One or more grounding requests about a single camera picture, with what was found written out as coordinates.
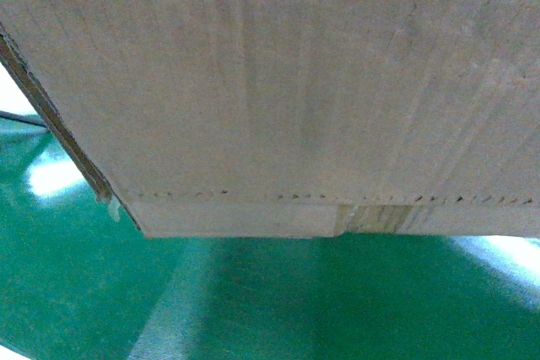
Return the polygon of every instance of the green surface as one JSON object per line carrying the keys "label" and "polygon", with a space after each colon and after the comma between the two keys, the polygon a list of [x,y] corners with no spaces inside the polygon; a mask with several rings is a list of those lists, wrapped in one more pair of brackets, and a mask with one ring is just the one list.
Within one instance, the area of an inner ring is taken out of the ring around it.
{"label": "green surface", "polygon": [[0,154],[0,343],[28,357],[540,358],[528,290],[451,239],[147,240],[86,184],[35,194],[50,134],[0,121]]}

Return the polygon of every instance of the cardboard box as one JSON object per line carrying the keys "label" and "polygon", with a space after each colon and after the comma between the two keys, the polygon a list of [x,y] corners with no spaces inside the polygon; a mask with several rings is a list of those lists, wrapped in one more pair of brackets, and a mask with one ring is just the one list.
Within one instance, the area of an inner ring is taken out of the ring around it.
{"label": "cardboard box", "polygon": [[4,63],[148,236],[540,236],[538,0],[0,4]]}

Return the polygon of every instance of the corrugated cardboard edge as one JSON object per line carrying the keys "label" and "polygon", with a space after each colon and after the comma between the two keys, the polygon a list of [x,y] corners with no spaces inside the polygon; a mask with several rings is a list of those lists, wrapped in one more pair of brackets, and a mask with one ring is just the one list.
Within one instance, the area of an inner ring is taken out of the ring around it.
{"label": "corrugated cardboard edge", "polygon": [[77,165],[98,200],[109,202],[113,196],[111,185],[77,144],[72,133],[64,126],[51,99],[40,81],[30,71],[27,62],[19,52],[19,47],[6,32],[2,23],[0,23],[0,62]]}

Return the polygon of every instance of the perforated line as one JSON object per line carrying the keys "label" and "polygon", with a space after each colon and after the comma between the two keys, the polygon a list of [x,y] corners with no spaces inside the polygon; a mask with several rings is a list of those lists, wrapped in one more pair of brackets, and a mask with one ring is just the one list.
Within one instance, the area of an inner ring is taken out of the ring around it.
{"label": "perforated line", "polygon": [[[152,191],[139,192],[138,197],[141,198],[163,198],[163,197],[180,197],[187,200],[224,200],[230,201],[235,197],[236,193],[226,189],[221,191],[194,191],[194,192],[174,192],[174,191]],[[351,198],[343,198],[327,194],[312,194],[312,193],[265,193],[262,196],[254,197],[254,200],[263,201],[295,201],[295,202],[324,202],[337,204],[354,204],[360,206],[370,205],[407,205],[407,206],[447,206],[447,205],[489,205],[497,207],[506,206],[538,206],[540,198],[532,198],[529,196],[492,196],[492,195],[475,195],[475,196],[363,196],[359,200]]]}

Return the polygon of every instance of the green floor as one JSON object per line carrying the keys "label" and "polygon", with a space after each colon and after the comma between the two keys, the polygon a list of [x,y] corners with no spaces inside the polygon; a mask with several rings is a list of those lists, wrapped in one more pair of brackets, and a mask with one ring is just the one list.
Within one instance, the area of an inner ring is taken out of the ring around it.
{"label": "green floor", "polygon": [[0,344],[27,357],[540,359],[538,285],[453,239],[146,240],[0,121]]}

